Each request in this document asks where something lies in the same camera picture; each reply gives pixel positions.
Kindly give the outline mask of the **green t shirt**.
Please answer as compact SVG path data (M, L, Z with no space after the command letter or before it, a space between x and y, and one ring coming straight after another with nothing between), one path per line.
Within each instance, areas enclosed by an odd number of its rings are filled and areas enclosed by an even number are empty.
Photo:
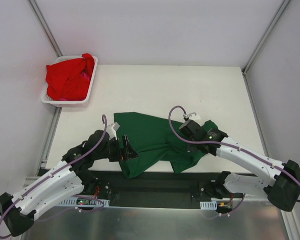
M197 165L206 154L201 151L188 152L185 142L172 132L167 119L137 112L119 112L114 121L120 125L117 135L126 135L139 157L121 161L120 167L127 179L133 179L158 161L171 164L173 172L179 174Z

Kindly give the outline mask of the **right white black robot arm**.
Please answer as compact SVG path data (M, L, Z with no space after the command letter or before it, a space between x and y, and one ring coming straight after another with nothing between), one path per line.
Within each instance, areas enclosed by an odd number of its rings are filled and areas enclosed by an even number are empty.
M262 198L275 207L291 212L300 196L300 166L293 160L286 163L265 157L242 147L225 132L211 128L204 130L193 120L180 127L191 151L201 151L229 160L252 173L240 175L223 171L205 187L211 197L222 199L229 194L248 194Z

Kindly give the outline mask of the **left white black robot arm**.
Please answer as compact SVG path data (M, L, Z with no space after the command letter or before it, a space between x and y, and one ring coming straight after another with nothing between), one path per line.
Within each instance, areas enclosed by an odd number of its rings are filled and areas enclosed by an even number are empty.
M97 130L68 150L55 167L35 182L17 193L0 195L0 223L5 223L11 237L17 237L62 200L93 193L98 181L89 168L95 161L123 162L138 156L126 135L118 140L105 130Z

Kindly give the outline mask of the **red t shirt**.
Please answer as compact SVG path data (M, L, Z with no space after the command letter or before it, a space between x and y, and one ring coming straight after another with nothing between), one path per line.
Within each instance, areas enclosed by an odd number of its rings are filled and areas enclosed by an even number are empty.
M47 94L54 101L81 101L87 97L95 60L88 53L47 65Z

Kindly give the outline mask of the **white plastic basket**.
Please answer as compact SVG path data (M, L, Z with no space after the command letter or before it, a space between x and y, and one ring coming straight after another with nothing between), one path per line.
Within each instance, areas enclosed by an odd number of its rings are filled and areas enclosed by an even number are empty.
M58 57L54 64L55 63L59 63L61 61L65 61L65 60L69 60L69 59L75 59L75 58L80 58L82 55L70 55L70 56L60 56ZM82 101L54 101L52 100L48 94L47 94L47 87L48 87L48 84L46 82L46 86L43 88L42 90L42 94L41 94L41 101L43 103L46 103L46 104L50 104L50 105L53 105L55 107L85 107L88 105L89 103L89 97L90 97L90 93L91 93L91 90L92 90L92 86L93 86L93 81L94 81L94 77L95 77L95 72L96 72L96 66L97 66L97 62L98 62L98 59L97 57L93 56L94 60L95 60L95 66L94 66L94 69L93 69L93 74L92 74L92 79L91 79L91 82L90 82L90 86L89 86L89 89L88 89L88 93L87 93L87 97L82 100Z

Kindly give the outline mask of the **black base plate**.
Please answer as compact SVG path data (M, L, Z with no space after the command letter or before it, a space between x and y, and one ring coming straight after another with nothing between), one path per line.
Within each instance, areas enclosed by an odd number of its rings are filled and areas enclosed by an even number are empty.
M83 196L98 192L98 199L108 200L111 207L199 209L209 202L212 184L225 177L224 172L180 173L144 172L126 179L120 171L93 171L97 184Z

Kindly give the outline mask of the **aluminium rail beam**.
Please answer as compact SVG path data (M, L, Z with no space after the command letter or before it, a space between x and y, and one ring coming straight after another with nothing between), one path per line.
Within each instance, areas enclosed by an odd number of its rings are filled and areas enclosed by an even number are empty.
M23 186L24 187L27 187L29 185L31 185L32 183L34 183L35 181L37 181L40 177L39 176L27 176L25 181L24 181L24 184Z

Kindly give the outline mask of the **left aluminium frame post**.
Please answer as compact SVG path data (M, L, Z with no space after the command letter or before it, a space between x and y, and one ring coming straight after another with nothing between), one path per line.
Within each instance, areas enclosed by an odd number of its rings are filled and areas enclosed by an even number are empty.
M50 46L52 47L54 53L57 57L63 56L62 51L37 3L36 0L27 0L27 3L29 4L32 12L34 13L40 27L42 28L46 38L48 39Z

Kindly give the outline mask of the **aluminium frame post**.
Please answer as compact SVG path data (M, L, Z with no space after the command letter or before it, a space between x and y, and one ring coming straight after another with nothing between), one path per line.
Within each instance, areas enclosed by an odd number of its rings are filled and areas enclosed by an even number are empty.
M242 68L242 75L243 76L245 76L247 74L247 72L249 71L249 69L251 68L253 63L255 62L256 58L260 54L261 50L263 49L263 47L265 46L265 44L269 40L271 34L275 30L277 24L279 23L279 21L281 20L284 13L287 11L288 7L290 6L290 4L292 2L293 2L292 0L283 0L283 1L281 1L278 9L275 11L273 17L271 18L271 20L270 20L269 24L267 25L265 31L263 32L261 38L259 39L257 45L255 46L252 54L250 55L247 63Z
M29 4L32 12L34 13L40 27L42 28L46 38L48 39L50 46L52 47L54 53L57 57L63 56L62 51L37 3L36 0L27 0L27 3Z

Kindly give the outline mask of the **right aluminium frame post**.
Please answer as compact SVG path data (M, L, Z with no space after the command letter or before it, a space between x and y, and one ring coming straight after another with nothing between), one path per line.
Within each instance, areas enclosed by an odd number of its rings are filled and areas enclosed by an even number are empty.
M283 1L281 1L278 9L275 11L273 17L271 18L271 20L270 20L269 24L267 25L265 31L263 32L261 38L259 39L257 45L255 46L252 54L250 55L247 63L242 68L242 75L243 76L245 76L247 74L247 72L249 71L249 69L251 68L253 63L255 62L256 58L260 54L261 50L263 49L263 47L265 46L265 44L269 40L271 34L275 30L277 24L279 23L279 21L281 20L284 13L287 11L288 7L290 6L290 4L292 2L293 2L292 0L283 0Z

